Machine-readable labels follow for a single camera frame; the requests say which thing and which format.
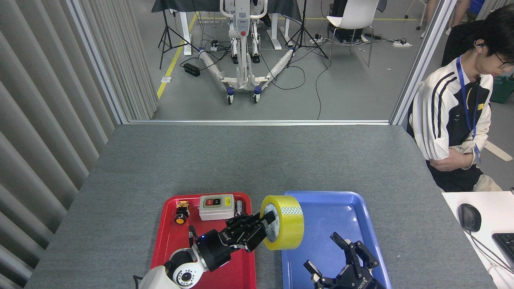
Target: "patient lift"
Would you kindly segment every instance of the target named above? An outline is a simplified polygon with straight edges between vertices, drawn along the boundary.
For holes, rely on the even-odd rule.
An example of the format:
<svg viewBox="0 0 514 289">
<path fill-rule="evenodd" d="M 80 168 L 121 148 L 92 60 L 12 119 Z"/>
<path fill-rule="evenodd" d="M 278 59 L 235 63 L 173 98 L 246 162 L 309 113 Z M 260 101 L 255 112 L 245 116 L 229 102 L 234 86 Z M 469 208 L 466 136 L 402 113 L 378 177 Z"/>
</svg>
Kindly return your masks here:
<svg viewBox="0 0 514 289">
<path fill-rule="evenodd" d="M 232 59 L 236 67 L 236 77 L 225 77 L 211 60 L 208 53 L 199 47 L 199 57 L 203 59 L 207 69 L 221 82 L 227 91 L 227 102 L 234 102 L 234 90 L 253 90 L 253 102 L 258 103 L 261 91 L 266 88 L 286 66 L 291 58 L 293 48 L 279 59 L 268 75 L 256 77 L 253 75 L 252 62 L 260 63 L 260 38 L 257 33 L 259 19 L 266 15 L 268 0 L 219 0 L 220 12 L 228 18 L 229 37 L 231 39 Z M 252 54 L 250 54 L 247 38 L 251 37 Z"/>
</svg>

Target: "white chair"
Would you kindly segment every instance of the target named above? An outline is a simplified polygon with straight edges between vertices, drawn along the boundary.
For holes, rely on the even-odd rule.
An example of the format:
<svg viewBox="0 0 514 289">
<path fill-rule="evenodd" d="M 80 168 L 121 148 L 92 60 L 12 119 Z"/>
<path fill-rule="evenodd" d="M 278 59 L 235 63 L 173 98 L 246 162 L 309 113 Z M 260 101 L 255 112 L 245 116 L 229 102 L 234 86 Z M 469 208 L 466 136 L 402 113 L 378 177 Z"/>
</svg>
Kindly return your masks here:
<svg viewBox="0 0 514 289">
<path fill-rule="evenodd" d="M 375 11 L 377 9 L 378 0 L 348 0 L 346 6 L 344 7 L 343 16 L 327 16 L 328 22 L 334 26 L 334 35 L 332 36 L 332 46 L 330 48 L 330 54 L 328 58 L 330 58 L 332 54 L 332 48 L 334 47 L 334 38 L 336 36 L 336 30 L 338 28 L 342 29 L 353 29 L 354 33 L 352 35 L 352 41 L 350 42 L 349 50 L 352 50 L 353 40 L 355 36 L 355 30 L 361 29 L 365 27 L 371 28 L 371 43 L 370 43 L 370 55 L 368 56 L 368 67 L 371 62 L 371 48 L 373 46 L 373 27 L 371 26 L 371 22 L 373 22 L 373 17 L 375 16 Z"/>
<path fill-rule="evenodd" d="M 421 15 L 419 26 L 416 26 L 416 30 L 420 30 L 421 26 L 423 25 L 423 20 L 425 19 L 425 12 L 427 11 L 428 0 L 412 0 L 411 6 L 409 6 L 407 11 L 405 12 L 405 19 L 409 18 L 409 11 L 411 11 L 411 8 L 416 1 L 419 1 L 421 4 L 423 4 L 423 14 Z"/>
</svg>

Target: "striped sleeve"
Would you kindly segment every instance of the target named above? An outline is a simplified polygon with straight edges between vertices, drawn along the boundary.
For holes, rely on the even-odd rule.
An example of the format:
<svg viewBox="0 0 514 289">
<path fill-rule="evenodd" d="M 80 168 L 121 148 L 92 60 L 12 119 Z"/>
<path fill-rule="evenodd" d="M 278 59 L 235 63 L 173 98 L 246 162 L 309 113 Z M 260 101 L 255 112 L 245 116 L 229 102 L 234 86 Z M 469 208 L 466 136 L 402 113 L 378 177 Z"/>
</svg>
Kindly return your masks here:
<svg viewBox="0 0 514 289">
<path fill-rule="evenodd" d="M 427 160 L 441 160 L 449 155 L 446 126 L 449 111 L 458 104 L 449 86 L 455 81 L 455 72 L 437 75 L 436 71 L 421 83 L 414 96 L 409 122 L 416 144 Z"/>
</svg>

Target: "blue tray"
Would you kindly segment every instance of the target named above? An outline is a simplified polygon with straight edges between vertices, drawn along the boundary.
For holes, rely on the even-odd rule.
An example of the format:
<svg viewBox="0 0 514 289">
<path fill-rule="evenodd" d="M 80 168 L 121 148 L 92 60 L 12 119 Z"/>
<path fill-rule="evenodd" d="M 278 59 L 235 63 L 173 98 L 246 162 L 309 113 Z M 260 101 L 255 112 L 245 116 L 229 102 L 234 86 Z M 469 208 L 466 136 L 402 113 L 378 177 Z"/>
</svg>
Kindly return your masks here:
<svg viewBox="0 0 514 289">
<path fill-rule="evenodd" d="M 334 278 L 346 265 L 344 251 L 330 239 L 337 232 L 343 239 L 362 241 L 380 265 L 371 273 L 388 289 L 392 289 L 375 230 L 364 199 L 353 192 L 287 191 L 302 207 L 305 230 L 300 246 L 282 251 L 284 289 L 312 289 L 307 260 L 327 277 Z"/>
</svg>

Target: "computer mouse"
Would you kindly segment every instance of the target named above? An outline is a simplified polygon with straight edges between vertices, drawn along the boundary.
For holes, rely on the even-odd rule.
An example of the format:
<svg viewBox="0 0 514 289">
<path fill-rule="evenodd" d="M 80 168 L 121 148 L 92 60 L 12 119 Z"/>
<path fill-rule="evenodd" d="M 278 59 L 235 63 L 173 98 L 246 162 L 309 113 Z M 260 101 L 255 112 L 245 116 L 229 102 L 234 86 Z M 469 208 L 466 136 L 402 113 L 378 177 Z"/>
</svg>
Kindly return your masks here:
<svg viewBox="0 0 514 289">
<path fill-rule="evenodd" d="M 482 224 L 482 217 L 480 212 L 470 204 L 463 203 L 457 210 L 458 220 L 461 222 L 461 227 L 465 230 L 478 232 Z"/>
</svg>

